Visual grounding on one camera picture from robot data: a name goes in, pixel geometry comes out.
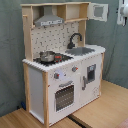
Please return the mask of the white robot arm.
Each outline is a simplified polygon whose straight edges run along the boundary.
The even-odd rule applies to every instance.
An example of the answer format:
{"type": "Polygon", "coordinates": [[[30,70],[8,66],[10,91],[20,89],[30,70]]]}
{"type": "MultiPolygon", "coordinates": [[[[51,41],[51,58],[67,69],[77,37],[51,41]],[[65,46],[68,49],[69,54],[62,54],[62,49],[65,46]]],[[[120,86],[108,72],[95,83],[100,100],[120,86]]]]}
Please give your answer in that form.
{"type": "Polygon", "coordinates": [[[118,9],[117,24],[124,26],[128,18],[128,4],[122,4],[118,9]]]}

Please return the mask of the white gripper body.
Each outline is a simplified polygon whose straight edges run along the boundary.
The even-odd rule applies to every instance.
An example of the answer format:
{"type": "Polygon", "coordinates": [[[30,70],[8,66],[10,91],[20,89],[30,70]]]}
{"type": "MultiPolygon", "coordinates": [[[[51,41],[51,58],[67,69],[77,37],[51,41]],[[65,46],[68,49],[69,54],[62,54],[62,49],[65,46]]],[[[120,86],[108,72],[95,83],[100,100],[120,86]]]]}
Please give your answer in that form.
{"type": "Polygon", "coordinates": [[[117,24],[118,25],[125,25],[125,18],[124,18],[124,13],[123,13],[123,7],[121,7],[120,9],[118,9],[118,17],[117,17],[117,24]]]}

